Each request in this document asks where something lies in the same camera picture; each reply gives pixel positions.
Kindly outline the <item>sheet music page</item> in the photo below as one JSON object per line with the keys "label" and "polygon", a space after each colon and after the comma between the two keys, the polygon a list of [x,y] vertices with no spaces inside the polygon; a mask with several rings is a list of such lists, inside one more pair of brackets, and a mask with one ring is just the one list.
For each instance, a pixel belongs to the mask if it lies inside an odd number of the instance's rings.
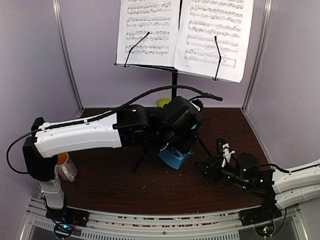
{"label": "sheet music page", "polygon": [[179,0],[122,0],[116,64],[173,67],[180,7]]}
{"label": "sheet music page", "polygon": [[184,0],[174,68],[240,83],[244,76],[254,1]]}

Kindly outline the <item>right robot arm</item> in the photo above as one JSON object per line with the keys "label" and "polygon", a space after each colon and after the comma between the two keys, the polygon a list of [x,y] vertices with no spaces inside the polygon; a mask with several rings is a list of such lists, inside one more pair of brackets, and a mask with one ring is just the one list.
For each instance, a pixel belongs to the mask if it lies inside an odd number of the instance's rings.
{"label": "right robot arm", "polygon": [[261,221],[268,220],[276,208],[284,210],[320,196],[319,160],[289,169],[274,164],[271,169],[262,170],[263,164],[258,157],[243,152],[235,165],[227,163],[223,156],[216,156],[196,161],[195,166],[207,181],[225,180],[261,198],[262,206],[256,210]]}

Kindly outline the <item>black music stand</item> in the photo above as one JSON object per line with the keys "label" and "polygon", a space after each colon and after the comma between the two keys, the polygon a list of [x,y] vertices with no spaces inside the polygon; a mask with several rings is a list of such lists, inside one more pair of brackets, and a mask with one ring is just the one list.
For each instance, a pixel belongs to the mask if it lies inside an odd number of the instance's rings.
{"label": "black music stand", "polygon": [[123,0],[116,64],[240,83],[251,0]]}

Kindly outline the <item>blue metronome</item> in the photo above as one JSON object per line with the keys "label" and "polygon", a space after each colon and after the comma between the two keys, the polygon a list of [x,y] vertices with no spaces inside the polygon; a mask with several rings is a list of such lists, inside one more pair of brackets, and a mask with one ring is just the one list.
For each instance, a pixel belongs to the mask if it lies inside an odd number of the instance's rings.
{"label": "blue metronome", "polygon": [[[196,128],[197,128],[197,125],[195,124],[191,128],[191,132],[196,133]],[[183,163],[191,155],[192,149],[188,153],[182,154],[182,153],[178,152],[177,150],[175,150],[173,148],[173,146],[169,146],[165,150],[160,151],[158,156],[168,166],[170,166],[173,169],[179,170],[181,168],[181,166],[183,165]]]}

